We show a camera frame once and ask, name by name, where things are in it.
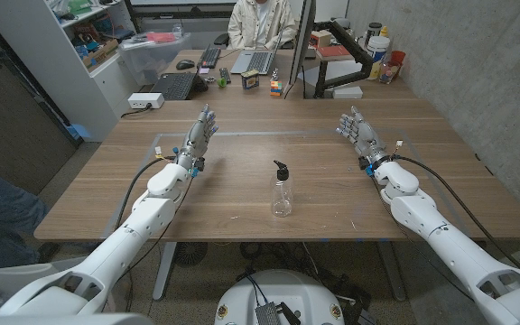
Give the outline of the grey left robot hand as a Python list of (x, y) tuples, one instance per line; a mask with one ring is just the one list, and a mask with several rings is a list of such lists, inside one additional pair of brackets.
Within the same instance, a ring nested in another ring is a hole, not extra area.
[(215, 112), (205, 104), (190, 130), (185, 135), (176, 163), (189, 170), (208, 149), (210, 137), (217, 130)]

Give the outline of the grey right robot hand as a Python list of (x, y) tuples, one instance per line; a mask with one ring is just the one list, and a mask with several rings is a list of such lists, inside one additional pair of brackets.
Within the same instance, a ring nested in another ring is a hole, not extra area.
[(336, 132), (354, 146), (361, 170), (374, 171), (389, 160), (385, 143), (355, 106), (351, 107), (350, 115), (341, 115)]

